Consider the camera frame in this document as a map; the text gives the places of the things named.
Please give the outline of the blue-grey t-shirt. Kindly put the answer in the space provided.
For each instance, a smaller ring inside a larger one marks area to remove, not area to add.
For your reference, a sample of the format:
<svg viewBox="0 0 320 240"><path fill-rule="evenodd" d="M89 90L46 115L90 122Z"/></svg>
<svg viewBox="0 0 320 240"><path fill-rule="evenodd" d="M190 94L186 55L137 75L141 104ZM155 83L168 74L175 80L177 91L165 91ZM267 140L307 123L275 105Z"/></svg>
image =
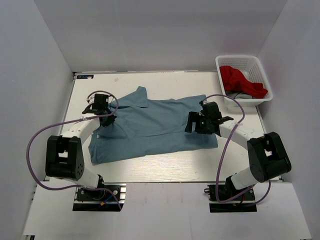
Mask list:
<svg viewBox="0 0 320 240"><path fill-rule="evenodd" d="M214 149L218 141L214 134L187 133L189 112L199 112L199 102L205 95L180 99L148 99L145 87L113 101L117 109L115 121L99 127L89 143L94 165L139 158L148 155Z"/></svg>

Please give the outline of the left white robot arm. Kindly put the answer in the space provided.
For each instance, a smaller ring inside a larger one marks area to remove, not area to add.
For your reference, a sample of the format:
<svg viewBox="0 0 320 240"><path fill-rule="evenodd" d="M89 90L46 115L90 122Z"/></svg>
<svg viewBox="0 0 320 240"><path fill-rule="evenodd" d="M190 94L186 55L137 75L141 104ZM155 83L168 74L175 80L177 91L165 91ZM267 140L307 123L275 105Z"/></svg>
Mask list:
<svg viewBox="0 0 320 240"><path fill-rule="evenodd" d="M99 200L105 196L106 187L100 184L100 176L85 167L83 143L100 127L111 125L115 109L110 110L109 98L114 96L106 91L95 91L87 97L88 106L80 119L69 121L73 124L61 135L52 135L47 140L45 174L48 177L67 180L88 188L88 193Z"/></svg>

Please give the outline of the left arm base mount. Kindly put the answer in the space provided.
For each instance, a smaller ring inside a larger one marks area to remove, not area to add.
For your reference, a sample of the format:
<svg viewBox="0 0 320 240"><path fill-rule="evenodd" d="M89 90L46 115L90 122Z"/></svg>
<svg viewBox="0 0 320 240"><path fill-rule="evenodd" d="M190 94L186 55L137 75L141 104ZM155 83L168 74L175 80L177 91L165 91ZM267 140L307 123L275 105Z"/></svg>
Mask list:
<svg viewBox="0 0 320 240"><path fill-rule="evenodd" d="M126 198L126 183L104 183L102 186L109 189L116 197L122 208ZM120 212L117 201L107 190L90 191L77 188L73 201L74 212Z"/></svg>

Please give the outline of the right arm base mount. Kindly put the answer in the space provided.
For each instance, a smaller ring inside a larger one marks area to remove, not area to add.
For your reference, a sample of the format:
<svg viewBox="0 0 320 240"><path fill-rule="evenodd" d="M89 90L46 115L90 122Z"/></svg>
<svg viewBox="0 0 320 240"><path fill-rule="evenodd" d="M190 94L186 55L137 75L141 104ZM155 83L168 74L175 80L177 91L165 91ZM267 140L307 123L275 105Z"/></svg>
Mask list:
<svg viewBox="0 0 320 240"><path fill-rule="evenodd" d="M221 202L226 201L243 190L231 189L226 184L218 185L218 197ZM239 195L237 198L225 203L220 203L216 198L216 185L209 184L204 190L208 196L210 213L255 213L257 212L256 197L253 189Z"/></svg>

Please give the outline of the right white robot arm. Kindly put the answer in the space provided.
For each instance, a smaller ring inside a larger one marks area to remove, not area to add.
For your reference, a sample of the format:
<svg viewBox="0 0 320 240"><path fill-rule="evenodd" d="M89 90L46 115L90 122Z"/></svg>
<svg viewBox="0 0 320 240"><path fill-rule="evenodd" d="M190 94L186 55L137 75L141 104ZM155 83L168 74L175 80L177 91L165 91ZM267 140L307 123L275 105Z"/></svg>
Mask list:
<svg viewBox="0 0 320 240"><path fill-rule="evenodd" d="M292 170L292 165L281 137L276 132L260 133L223 117L216 102L201 102L200 112L188 114L185 132L226 138L248 152L249 167L228 177L226 195L236 200L244 190L257 183L264 183Z"/></svg>

